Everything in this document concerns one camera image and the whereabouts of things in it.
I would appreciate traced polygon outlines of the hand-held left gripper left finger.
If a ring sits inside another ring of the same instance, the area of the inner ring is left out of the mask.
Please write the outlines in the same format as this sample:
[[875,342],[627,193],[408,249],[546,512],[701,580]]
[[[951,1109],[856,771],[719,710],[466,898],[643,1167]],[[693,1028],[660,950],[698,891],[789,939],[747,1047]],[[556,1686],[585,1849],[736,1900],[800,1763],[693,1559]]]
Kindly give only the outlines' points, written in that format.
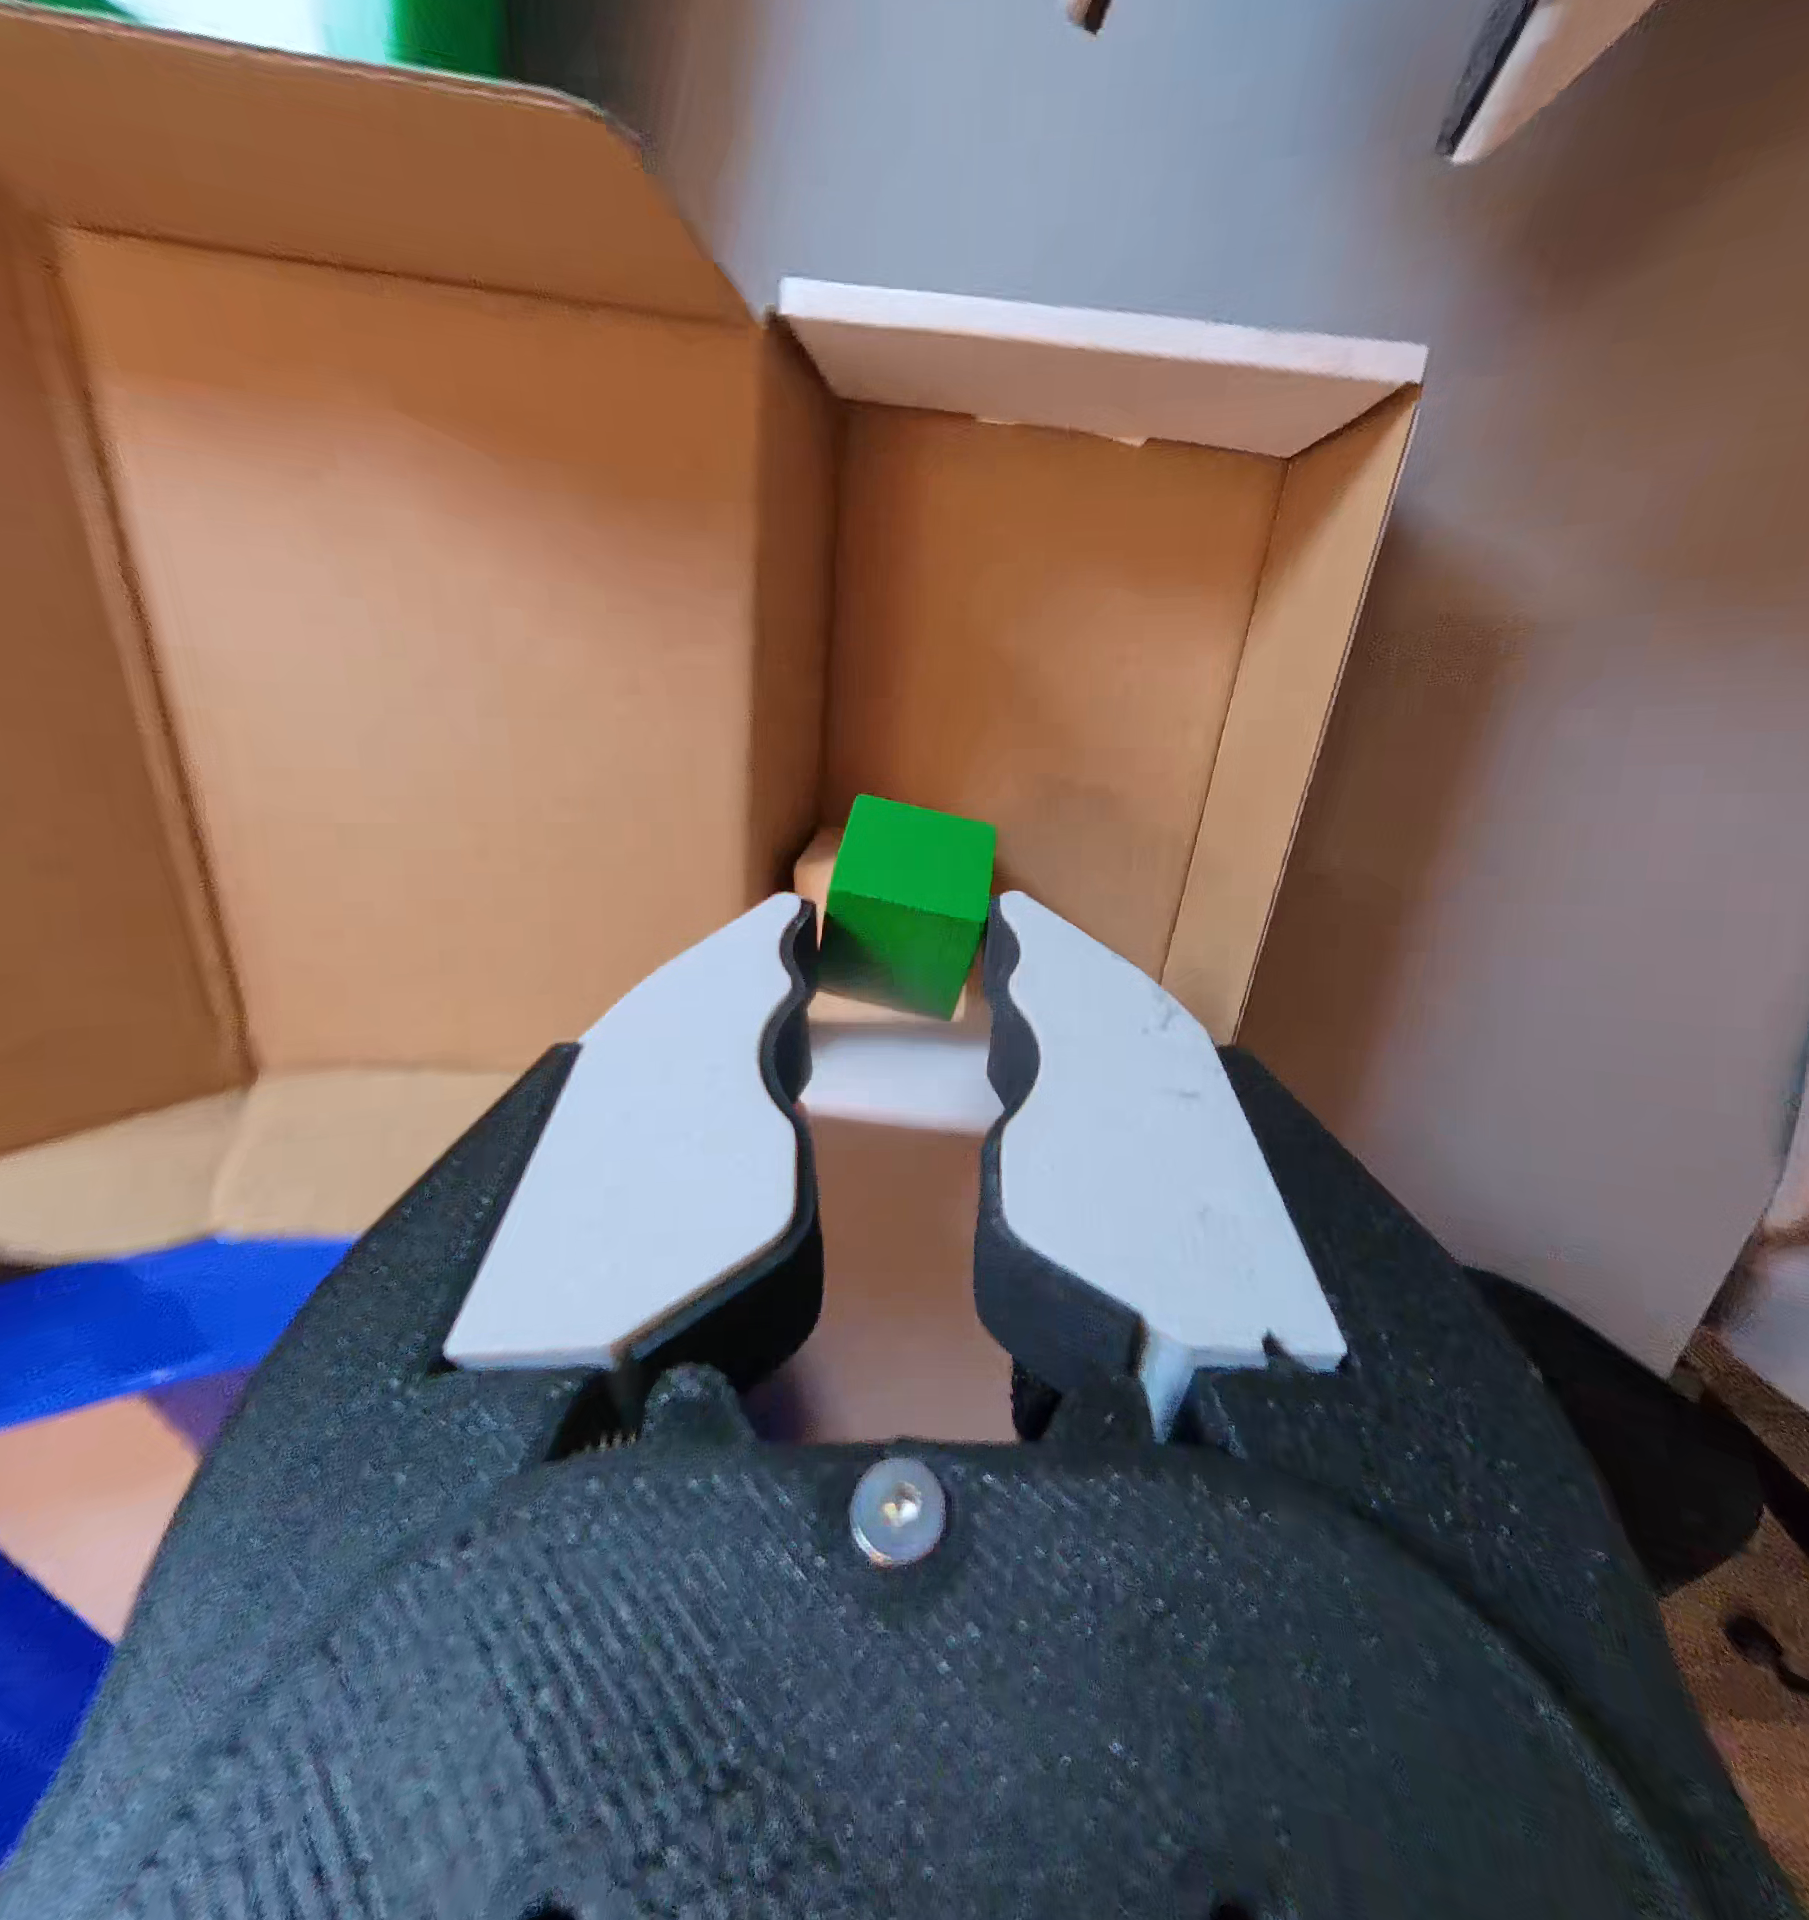
[[448,1365],[651,1386],[694,1362],[747,1391],[795,1358],[821,1300],[812,995],[815,909],[772,894],[584,1035]]

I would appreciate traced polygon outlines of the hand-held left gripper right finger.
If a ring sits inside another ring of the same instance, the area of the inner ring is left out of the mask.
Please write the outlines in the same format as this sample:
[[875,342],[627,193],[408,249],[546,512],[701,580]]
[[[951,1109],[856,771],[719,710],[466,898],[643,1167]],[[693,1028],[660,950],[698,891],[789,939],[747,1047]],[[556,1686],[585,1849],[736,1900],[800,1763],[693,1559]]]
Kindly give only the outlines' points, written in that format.
[[1130,1381],[1155,1440],[1206,1373],[1332,1376],[1347,1337],[1221,1052],[1177,996],[1021,891],[983,936],[973,1309],[1042,1394]]

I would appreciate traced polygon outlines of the natural wooden cube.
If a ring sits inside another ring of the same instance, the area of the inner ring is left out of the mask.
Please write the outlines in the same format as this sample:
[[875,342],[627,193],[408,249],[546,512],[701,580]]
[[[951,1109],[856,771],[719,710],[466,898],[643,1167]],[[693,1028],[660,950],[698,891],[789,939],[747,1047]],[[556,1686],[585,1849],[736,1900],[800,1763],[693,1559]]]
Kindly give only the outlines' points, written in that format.
[[818,1018],[955,1026],[972,1000],[983,918],[949,909],[916,854],[854,863],[836,881],[843,835],[820,832],[793,888],[818,911]]

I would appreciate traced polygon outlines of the green wooden cube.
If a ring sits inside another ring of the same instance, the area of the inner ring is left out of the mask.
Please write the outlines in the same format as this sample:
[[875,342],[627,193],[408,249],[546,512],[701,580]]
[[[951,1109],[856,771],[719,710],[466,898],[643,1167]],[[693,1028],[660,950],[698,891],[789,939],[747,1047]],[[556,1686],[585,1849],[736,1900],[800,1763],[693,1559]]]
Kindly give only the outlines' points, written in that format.
[[951,1021],[983,941],[997,839],[981,819],[856,796],[824,891],[818,985]]

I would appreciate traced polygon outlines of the cardboard mailer box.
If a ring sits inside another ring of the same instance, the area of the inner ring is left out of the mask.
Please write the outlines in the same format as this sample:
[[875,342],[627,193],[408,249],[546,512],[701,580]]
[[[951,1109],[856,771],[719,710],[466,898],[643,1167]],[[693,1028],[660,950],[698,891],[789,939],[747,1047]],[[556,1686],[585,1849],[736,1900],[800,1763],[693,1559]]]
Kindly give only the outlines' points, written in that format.
[[0,6],[0,1269],[364,1230],[863,792],[1234,1042],[1422,368],[758,315],[580,99]]

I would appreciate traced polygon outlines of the green plastic bin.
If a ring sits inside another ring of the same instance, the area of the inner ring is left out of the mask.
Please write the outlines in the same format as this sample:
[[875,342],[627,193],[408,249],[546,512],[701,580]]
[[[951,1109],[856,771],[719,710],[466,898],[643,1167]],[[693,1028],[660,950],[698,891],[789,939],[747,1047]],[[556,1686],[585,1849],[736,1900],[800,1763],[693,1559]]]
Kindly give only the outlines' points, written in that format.
[[504,81],[510,73],[510,6],[383,4],[373,46],[387,63]]

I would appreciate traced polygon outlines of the blue plastic bin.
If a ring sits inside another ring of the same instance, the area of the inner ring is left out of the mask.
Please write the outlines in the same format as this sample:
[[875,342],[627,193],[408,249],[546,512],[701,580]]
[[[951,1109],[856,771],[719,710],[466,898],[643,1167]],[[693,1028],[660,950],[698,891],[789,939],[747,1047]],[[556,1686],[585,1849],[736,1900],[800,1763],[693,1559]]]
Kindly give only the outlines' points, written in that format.
[[[0,1438],[144,1404],[200,1459],[349,1249],[209,1235],[0,1277]],[[0,1541],[0,1865],[69,1753],[116,1633]]]

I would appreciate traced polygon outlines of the black mesh office chair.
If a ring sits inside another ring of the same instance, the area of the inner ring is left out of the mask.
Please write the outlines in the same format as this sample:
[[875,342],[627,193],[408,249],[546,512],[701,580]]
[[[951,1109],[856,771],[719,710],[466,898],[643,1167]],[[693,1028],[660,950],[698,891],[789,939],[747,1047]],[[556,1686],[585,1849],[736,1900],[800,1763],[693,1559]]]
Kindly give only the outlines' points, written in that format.
[[1524,1350],[1600,1474],[1650,1584],[1717,1571],[1758,1530],[1763,1488],[1743,1429],[1524,1285],[1466,1269]]

